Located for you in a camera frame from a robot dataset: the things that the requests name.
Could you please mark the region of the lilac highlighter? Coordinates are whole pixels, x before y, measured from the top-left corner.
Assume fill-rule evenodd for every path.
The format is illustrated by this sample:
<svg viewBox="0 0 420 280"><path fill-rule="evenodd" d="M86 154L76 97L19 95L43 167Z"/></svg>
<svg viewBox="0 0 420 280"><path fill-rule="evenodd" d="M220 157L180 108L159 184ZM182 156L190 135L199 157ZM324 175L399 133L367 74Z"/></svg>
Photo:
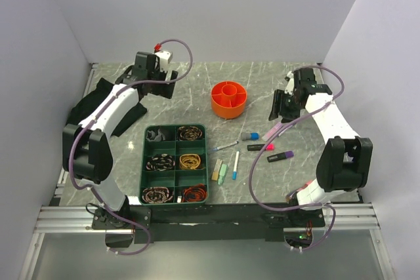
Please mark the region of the lilac highlighter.
<svg viewBox="0 0 420 280"><path fill-rule="evenodd" d="M283 126L282 122L276 123L263 137L263 141L267 141L270 137L276 134Z"/></svg>

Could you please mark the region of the orange round pen holder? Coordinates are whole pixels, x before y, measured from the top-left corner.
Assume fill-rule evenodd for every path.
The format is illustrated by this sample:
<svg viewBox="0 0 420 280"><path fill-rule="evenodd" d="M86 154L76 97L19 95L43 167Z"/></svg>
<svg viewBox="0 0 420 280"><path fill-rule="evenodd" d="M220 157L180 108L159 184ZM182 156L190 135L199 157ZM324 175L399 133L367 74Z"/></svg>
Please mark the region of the orange round pen holder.
<svg viewBox="0 0 420 280"><path fill-rule="evenodd" d="M217 83L211 91L211 107L213 112L223 119L235 119L245 109L247 91L234 81Z"/></svg>

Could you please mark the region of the pink black highlighter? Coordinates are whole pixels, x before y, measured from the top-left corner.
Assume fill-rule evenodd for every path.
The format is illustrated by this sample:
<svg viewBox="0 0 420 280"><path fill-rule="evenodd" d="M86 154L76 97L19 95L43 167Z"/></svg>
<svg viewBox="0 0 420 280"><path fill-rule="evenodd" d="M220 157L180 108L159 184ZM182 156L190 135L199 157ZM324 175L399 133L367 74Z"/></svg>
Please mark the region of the pink black highlighter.
<svg viewBox="0 0 420 280"><path fill-rule="evenodd" d="M265 144L250 144L247 145L247 151L260 151L263 149ZM273 151L275 149L274 144L269 144L265 147L265 151Z"/></svg>

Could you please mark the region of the purple black highlighter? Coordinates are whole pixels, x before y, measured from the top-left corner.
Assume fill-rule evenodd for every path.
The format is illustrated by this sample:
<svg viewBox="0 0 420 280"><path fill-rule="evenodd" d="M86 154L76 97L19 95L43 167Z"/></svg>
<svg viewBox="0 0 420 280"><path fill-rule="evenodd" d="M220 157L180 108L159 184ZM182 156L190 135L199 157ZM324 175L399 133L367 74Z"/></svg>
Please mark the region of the purple black highlighter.
<svg viewBox="0 0 420 280"><path fill-rule="evenodd" d="M292 157L294 157L294 153L292 151L285 151L285 152L277 153L274 155L270 155L266 159L269 163L273 163L276 161L290 159Z"/></svg>

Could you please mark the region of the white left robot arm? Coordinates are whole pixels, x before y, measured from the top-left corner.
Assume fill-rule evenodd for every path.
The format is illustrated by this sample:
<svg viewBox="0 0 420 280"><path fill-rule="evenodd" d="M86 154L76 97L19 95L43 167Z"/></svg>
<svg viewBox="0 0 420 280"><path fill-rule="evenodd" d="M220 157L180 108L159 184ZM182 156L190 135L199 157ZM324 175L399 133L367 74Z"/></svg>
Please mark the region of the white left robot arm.
<svg viewBox="0 0 420 280"><path fill-rule="evenodd" d="M66 125L62 133L63 167L71 172L73 186L91 189L110 209L108 221L117 229L129 225L131 212L126 209L127 196L110 175L114 165L110 137L123 121L133 123L130 113L145 110L140 101L147 94L172 97L175 85L168 80L178 77L177 71L168 71L172 57L167 50L138 52L134 64L116 79L93 111L80 122Z"/></svg>

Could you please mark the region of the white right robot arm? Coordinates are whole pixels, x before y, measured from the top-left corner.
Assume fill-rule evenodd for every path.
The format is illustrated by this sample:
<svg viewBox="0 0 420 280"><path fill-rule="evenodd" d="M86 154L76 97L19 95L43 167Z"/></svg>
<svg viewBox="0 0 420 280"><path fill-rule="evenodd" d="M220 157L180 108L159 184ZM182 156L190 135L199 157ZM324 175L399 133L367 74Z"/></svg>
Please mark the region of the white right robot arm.
<svg viewBox="0 0 420 280"><path fill-rule="evenodd" d="M303 226L310 220L310 210L329 205L337 196L362 188L367 184L373 144L362 138L348 124L335 101L344 93L344 81L337 94L323 83L318 83L314 69L320 66L303 66L289 71L287 86L276 93L271 119L282 122L263 136L266 146L285 131L301 121L313 118L325 142L324 150L316 167L316 177L308 185L292 193L286 207L275 208L258 202L269 211L287 212L289 222Z"/></svg>

